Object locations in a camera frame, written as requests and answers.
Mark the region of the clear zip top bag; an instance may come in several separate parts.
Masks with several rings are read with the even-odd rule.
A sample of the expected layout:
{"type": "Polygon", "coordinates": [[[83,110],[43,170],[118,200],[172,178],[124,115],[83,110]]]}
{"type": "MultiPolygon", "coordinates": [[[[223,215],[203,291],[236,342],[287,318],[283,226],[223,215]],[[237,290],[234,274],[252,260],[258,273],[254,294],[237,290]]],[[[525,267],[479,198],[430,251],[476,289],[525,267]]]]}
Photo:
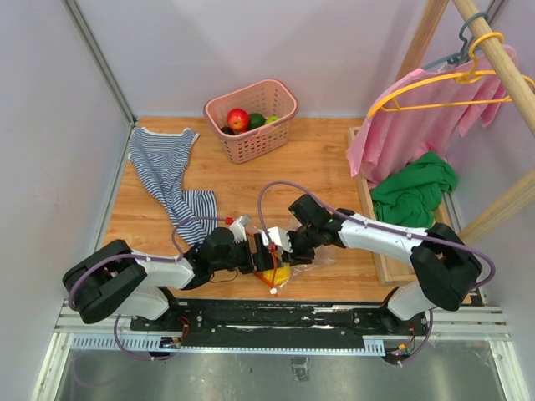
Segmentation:
{"type": "Polygon", "coordinates": [[[253,275],[260,282],[262,282],[268,287],[269,293],[274,297],[280,296],[284,288],[290,282],[296,280],[298,277],[304,275],[305,273],[311,272],[313,270],[318,270],[320,268],[332,266],[337,261],[335,251],[329,250],[326,246],[320,246],[319,248],[315,249],[315,258],[313,260],[313,263],[308,264],[308,265],[290,265],[288,263],[289,253],[278,250],[275,247],[275,245],[273,245],[272,243],[269,244],[268,249],[271,252],[272,257],[273,257],[273,264],[274,264],[273,270],[276,270],[279,266],[282,266],[283,264],[288,264],[292,269],[291,277],[284,284],[280,286],[272,286],[264,279],[264,277],[262,276],[262,272],[258,272],[255,267],[255,271],[253,272],[253,275]]]}

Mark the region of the fake yellow lemon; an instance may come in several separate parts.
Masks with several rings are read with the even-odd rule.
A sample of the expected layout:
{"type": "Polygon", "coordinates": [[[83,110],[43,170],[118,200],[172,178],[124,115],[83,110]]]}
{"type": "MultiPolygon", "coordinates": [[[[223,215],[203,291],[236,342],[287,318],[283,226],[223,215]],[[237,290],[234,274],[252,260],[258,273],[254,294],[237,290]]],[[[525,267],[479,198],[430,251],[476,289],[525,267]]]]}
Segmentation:
{"type": "Polygon", "coordinates": [[[264,279],[272,286],[280,286],[291,277],[291,267],[288,264],[279,266],[276,270],[268,270],[262,273],[264,279]]]}

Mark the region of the fake green lime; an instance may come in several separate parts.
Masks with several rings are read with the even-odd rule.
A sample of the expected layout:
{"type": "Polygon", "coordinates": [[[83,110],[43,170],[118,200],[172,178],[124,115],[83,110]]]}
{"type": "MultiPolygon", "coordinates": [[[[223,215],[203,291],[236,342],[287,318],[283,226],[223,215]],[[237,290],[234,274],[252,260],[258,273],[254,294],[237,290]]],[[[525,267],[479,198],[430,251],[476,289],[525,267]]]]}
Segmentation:
{"type": "Polygon", "coordinates": [[[280,119],[279,116],[276,116],[276,115],[271,116],[268,119],[266,119],[265,124],[271,124],[271,123],[273,123],[273,122],[275,122],[275,121],[277,121],[279,119],[280,119]]]}

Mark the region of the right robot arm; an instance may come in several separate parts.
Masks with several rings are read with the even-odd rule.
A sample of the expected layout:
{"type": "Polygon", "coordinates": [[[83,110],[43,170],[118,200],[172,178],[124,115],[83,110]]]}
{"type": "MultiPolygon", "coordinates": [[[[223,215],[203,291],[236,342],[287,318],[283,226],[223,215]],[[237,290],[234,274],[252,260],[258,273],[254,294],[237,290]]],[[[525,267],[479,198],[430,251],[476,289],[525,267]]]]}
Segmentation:
{"type": "Polygon", "coordinates": [[[329,208],[311,195],[300,196],[289,211],[300,223],[289,234],[293,259],[312,256],[319,246],[337,246],[370,251],[412,268],[415,280],[395,289],[378,315],[380,327],[389,334],[401,332],[411,318],[427,310],[458,310],[482,273],[474,252],[442,223],[430,229],[396,226],[329,208]]]}

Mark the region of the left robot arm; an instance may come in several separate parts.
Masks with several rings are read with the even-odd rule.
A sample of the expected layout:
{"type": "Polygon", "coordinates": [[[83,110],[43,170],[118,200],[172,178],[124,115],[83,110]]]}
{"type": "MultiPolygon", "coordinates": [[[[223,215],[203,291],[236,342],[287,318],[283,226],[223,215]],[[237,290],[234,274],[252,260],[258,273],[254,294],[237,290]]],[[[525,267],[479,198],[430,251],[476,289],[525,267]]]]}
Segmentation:
{"type": "Polygon", "coordinates": [[[196,289],[223,270],[250,274],[274,268],[273,248],[262,243],[259,233],[253,240],[255,252],[246,236],[237,239],[230,229],[217,227],[202,243],[173,258],[136,253],[125,241],[115,240],[69,269],[62,283],[69,306],[86,324],[122,314],[144,317],[167,331],[179,320],[168,289],[196,289]]]}

